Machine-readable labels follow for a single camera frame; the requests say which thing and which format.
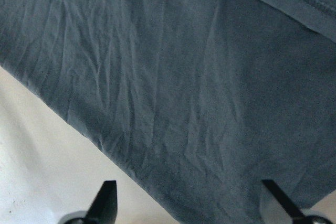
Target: garment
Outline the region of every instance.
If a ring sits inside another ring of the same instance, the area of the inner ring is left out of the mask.
[[[333,7],[0,3],[2,67],[181,223],[261,223],[265,178],[301,207],[336,188]]]

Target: wrinkled cloth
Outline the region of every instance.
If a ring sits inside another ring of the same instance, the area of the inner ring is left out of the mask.
[[[180,223],[261,223],[261,179],[336,189],[335,20],[296,2],[0,0],[0,64]]]

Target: blue fabric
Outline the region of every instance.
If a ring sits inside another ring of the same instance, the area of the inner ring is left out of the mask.
[[[0,0],[0,63],[176,220],[261,223],[336,189],[334,30],[276,4]]]

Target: black object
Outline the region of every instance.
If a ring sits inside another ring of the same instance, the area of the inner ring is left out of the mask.
[[[332,224],[322,216],[305,216],[273,180],[262,184],[260,213],[265,224]]]
[[[105,181],[85,217],[68,220],[65,224],[114,224],[117,211],[117,183]]]

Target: white surface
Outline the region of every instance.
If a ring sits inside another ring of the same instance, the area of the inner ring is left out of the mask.
[[[57,223],[117,180],[116,224],[174,224],[87,138],[0,68],[0,223]]]

